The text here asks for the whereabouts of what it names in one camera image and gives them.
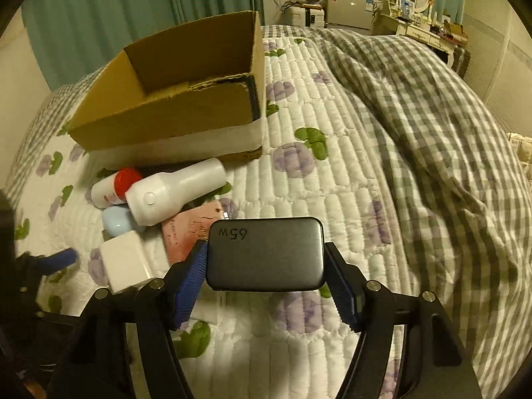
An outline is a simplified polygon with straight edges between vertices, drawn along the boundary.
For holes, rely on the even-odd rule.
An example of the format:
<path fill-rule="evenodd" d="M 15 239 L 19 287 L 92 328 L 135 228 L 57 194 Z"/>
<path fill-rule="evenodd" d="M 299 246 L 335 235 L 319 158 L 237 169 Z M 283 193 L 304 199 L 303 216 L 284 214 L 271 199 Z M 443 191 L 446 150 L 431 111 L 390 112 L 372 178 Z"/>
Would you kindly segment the light blue round case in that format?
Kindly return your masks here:
<path fill-rule="evenodd" d="M 145 227 L 133 218 L 130 209 L 125 205 L 113 205 L 102 212 L 102 223 L 107 234 L 114 238 L 129 231 L 144 232 Z"/>

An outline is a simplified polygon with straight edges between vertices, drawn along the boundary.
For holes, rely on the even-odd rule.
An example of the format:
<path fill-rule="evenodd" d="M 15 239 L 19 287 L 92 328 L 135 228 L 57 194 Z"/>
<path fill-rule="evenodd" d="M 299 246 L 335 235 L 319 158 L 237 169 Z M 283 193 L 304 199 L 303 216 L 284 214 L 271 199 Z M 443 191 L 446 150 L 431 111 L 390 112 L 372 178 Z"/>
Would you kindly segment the red capped white bottle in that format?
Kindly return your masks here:
<path fill-rule="evenodd" d="M 120 169 L 92 186 L 91 200 L 98 209 L 126 203 L 125 193 L 141 179 L 137 169 Z"/>

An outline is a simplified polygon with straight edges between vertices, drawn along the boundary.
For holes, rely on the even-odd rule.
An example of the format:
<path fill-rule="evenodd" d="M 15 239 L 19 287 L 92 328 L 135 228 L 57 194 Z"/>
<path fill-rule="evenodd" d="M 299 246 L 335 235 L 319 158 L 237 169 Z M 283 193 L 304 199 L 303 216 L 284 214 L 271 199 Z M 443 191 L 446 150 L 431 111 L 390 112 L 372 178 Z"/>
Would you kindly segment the white suitcase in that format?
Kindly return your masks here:
<path fill-rule="evenodd" d="M 283 12 L 281 22 L 297 27 L 324 28 L 325 11 L 319 5 L 293 5 Z"/>

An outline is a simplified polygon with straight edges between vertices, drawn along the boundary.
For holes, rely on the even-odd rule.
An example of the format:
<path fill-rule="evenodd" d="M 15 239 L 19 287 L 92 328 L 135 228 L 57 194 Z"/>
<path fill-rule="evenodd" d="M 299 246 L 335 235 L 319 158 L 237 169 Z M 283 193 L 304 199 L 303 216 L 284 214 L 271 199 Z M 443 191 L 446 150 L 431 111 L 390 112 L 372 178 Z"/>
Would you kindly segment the grey checked duvet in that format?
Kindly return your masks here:
<path fill-rule="evenodd" d="M 317 38 L 342 30 L 267 26 Z M 486 398 L 531 349 L 531 172 L 506 132 L 433 52 L 382 39 L 386 69 L 362 95 L 399 226 L 410 290 L 433 291 L 459 332 Z"/>

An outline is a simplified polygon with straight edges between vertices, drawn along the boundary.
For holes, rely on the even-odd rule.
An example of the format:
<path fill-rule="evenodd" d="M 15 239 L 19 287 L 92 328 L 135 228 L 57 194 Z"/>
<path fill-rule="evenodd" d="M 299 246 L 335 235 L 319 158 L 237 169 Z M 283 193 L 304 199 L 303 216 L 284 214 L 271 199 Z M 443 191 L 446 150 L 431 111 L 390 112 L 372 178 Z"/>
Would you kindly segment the white wardrobe sliding doors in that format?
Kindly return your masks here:
<path fill-rule="evenodd" d="M 465 80 L 505 131 L 531 135 L 531 37 L 507 0 L 465 0 Z"/>

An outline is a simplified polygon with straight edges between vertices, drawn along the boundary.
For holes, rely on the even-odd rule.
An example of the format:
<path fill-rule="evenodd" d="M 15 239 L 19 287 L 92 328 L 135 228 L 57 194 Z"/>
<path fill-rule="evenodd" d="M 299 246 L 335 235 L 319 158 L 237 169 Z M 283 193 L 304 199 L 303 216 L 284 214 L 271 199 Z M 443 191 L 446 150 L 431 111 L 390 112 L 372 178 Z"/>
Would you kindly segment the cream quilted cushion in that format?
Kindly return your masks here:
<path fill-rule="evenodd" d="M 508 132 L 508 141 L 519 160 L 527 165 L 532 164 L 532 138 L 515 132 Z"/>

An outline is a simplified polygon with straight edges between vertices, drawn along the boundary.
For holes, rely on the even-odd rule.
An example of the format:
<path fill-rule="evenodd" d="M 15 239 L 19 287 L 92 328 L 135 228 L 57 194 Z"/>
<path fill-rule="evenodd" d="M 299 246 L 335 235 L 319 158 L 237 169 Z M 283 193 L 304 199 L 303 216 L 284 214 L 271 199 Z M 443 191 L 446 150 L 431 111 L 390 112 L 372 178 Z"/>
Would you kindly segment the pink booklet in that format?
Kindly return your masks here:
<path fill-rule="evenodd" d="M 207 240 L 211 225 L 224 218 L 219 201 L 180 212 L 161 224 L 170 265 L 184 261 L 198 240 Z"/>

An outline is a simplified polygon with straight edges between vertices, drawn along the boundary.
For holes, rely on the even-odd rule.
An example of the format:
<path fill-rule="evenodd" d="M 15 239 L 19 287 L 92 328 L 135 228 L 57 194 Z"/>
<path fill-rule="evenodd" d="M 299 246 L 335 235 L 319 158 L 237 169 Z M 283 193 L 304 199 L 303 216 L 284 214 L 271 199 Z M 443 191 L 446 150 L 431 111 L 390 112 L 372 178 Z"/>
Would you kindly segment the brown cardboard box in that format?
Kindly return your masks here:
<path fill-rule="evenodd" d="M 124 47 L 82 99 L 70 137 L 110 169 L 248 157 L 263 145 L 258 13 L 216 15 Z"/>

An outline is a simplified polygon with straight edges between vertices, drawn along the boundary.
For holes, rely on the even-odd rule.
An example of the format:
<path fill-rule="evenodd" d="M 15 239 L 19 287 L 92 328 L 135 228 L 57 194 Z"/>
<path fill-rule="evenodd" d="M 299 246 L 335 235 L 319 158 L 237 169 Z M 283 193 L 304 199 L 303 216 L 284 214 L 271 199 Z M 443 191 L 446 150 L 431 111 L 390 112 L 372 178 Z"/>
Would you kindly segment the white cube charger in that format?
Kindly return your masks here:
<path fill-rule="evenodd" d="M 99 246 L 108 284 L 114 294 L 154 278 L 141 236 L 128 231 Z"/>

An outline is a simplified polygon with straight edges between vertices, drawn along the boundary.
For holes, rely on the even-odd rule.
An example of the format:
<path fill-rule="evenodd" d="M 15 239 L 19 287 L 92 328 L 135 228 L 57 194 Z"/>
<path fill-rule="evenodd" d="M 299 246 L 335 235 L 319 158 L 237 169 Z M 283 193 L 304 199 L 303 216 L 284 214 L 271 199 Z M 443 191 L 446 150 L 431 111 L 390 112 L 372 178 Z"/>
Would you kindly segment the white dressing table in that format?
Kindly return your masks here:
<path fill-rule="evenodd" d="M 448 39 L 438 34 L 426 31 L 412 23 L 384 15 L 377 12 L 374 15 L 371 27 L 372 35 L 398 35 L 406 36 L 410 39 L 423 43 L 433 50 L 446 54 L 446 64 L 461 77 L 465 76 L 465 71 L 469 67 L 471 54 L 466 49 L 453 44 Z"/>

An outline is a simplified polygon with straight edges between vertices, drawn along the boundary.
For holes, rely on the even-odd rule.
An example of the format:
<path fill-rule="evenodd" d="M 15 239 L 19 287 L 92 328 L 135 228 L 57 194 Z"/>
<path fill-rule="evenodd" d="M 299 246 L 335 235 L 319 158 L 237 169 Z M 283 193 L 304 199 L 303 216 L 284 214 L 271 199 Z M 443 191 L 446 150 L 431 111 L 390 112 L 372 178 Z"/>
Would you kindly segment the grey mini fridge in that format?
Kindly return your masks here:
<path fill-rule="evenodd" d="M 372 26 L 373 0 L 327 0 L 326 26 L 351 27 L 369 31 Z"/>

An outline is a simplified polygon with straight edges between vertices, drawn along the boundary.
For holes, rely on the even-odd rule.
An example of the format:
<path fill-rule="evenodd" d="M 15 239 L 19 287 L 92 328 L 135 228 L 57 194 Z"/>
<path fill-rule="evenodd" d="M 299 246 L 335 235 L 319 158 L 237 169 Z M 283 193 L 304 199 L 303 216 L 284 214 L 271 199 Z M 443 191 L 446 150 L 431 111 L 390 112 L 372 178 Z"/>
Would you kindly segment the white plastic bottle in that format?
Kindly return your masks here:
<path fill-rule="evenodd" d="M 226 183 L 218 159 L 203 160 L 172 173 L 160 172 L 134 183 L 125 193 L 134 220 L 153 226 L 176 215 L 182 207 Z"/>

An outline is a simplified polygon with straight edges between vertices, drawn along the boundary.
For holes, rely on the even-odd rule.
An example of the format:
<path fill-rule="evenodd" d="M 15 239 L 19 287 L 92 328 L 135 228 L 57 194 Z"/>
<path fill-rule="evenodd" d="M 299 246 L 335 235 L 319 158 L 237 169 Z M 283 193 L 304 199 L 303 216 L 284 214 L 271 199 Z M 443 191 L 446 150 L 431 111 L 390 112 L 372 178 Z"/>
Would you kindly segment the teal curtain left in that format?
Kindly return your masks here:
<path fill-rule="evenodd" d="M 263 0 L 25 0 L 24 25 L 50 89 L 78 82 L 122 48 L 175 25 L 252 10 Z"/>

